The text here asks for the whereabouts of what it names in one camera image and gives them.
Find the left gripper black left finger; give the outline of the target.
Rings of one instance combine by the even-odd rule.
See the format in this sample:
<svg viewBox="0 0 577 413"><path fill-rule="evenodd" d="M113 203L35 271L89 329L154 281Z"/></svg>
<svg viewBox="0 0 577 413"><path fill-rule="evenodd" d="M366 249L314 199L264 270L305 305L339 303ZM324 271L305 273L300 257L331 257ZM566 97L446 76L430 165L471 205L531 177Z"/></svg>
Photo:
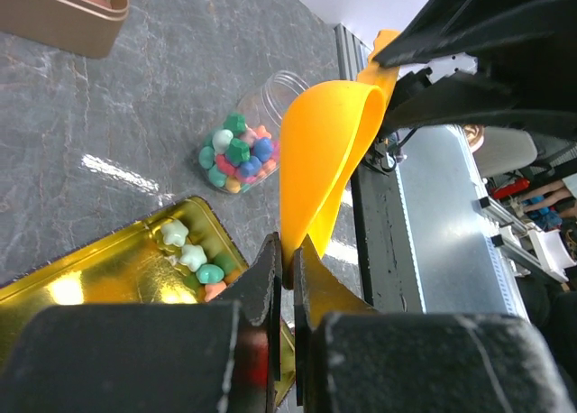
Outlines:
<svg viewBox="0 0 577 413"><path fill-rule="evenodd" d="M271 412L280 376L281 250L205 304L44 309L1 374L4 412Z"/></svg>

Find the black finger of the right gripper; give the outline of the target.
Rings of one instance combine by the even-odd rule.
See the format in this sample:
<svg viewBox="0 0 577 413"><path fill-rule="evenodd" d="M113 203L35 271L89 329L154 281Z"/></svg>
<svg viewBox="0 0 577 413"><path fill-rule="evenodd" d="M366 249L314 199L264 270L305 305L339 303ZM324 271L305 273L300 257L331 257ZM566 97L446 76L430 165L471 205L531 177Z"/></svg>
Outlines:
<svg viewBox="0 0 577 413"><path fill-rule="evenodd" d="M383 68L547 39L576 27L576 0L428 0L376 53Z"/></svg>

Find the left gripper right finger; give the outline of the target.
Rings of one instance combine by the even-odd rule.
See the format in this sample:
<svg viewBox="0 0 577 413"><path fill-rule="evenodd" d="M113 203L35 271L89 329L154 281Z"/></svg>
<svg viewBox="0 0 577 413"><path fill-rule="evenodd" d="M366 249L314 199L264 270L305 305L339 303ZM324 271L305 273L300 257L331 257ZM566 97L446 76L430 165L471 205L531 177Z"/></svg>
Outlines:
<svg viewBox="0 0 577 413"><path fill-rule="evenodd" d="M306 239L292 260L297 401L307 412L572 412L540 333L500 314L383 314Z"/></svg>

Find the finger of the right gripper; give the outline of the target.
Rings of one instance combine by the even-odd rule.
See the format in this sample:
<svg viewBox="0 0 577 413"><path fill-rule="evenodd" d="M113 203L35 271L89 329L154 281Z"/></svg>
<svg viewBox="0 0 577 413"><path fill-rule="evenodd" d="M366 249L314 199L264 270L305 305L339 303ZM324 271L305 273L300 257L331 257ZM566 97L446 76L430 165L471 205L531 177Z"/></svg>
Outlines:
<svg viewBox="0 0 577 413"><path fill-rule="evenodd" d="M556 138L576 136L576 93L568 88L513 88L469 74L454 74L420 88L394 89L382 131L441 124L479 124Z"/></svg>

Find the star candy tin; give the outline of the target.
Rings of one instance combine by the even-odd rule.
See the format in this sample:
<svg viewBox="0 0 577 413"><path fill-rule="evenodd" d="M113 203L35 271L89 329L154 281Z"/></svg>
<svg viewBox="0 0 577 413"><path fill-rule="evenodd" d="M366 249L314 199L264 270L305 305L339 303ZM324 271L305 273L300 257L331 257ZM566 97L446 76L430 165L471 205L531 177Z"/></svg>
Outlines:
<svg viewBox="0 0 577 413"><path fill-rule="evenodd" d="M3 286L1 374L24 328L46 308L205 304L252 265L205 200L185 199ZM295 377L294 342L281 318L279 342L275 408Z"/></svg>

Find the yellow plastic scoop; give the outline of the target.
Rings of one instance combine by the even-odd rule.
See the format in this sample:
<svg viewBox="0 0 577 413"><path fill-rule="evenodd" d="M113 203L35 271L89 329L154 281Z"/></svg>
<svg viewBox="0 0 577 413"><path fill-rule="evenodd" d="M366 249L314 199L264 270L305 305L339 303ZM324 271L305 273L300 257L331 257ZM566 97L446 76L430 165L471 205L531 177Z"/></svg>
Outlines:
<svg viewBox="0 0 577 413"><path fill-rule="evenodd" d="M294 287L292 261L311 239L319 256L331 241L343 191L375 140L398 68L371 61L354 81L330 80L300 94L284 114L279 138L279 213L283 285Z"/></svg>

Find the clear glass jar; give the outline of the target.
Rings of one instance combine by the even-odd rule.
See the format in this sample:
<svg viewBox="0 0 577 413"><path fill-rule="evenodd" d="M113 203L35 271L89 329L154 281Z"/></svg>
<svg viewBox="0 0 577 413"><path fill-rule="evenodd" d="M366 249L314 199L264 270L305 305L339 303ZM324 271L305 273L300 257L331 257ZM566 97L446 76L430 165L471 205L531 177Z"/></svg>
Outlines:
<svg viewBox="0 0 577 413"><path fill-rule="evenodd" d="M247 91L212 125L197 155L207 181L228 194L248 191L279 168L280 130L292 102L308 88L281 70Z"/></svg>

